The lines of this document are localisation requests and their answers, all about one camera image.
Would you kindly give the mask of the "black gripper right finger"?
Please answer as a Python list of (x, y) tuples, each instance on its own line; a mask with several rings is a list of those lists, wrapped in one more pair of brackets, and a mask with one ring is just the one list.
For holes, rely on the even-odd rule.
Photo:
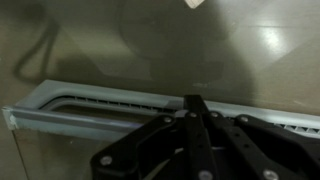
[(320, 141), (249, 115), (203, 115), (209, 137), (230, 152), (240, 180), (320, 180)]

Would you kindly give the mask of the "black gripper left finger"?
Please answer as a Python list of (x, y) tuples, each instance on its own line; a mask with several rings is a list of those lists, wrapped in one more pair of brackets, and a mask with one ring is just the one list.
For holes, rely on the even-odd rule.
[(96, 153), (93, 180), (213, 180), (214, 155), (204, 119), (209, 110), (199, 95), (187, 95), (183, 112), (161, 115)]

